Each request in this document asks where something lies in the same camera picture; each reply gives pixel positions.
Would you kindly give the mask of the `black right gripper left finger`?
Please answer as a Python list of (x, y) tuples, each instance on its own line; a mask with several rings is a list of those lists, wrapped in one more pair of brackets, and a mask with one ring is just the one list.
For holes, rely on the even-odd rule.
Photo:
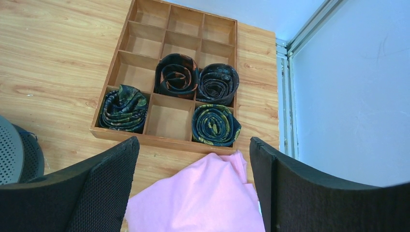
[(120, 231), (139, 150), (138, 138), (132, 136), (67, 168), (2, 185), (1, 231)]

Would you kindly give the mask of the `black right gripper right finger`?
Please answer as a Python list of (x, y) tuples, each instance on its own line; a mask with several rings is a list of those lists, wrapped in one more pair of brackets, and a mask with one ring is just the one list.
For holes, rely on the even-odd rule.
[(268, 232), (407, 232), (410, 185), (345, 180), (252, 137), (250, 163)]

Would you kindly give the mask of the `dark grey filament spool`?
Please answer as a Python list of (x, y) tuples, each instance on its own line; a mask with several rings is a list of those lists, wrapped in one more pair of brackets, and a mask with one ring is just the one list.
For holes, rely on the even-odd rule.
[(0, 184), (27, 183), (44, 174), (37, 136), (0, 117)]

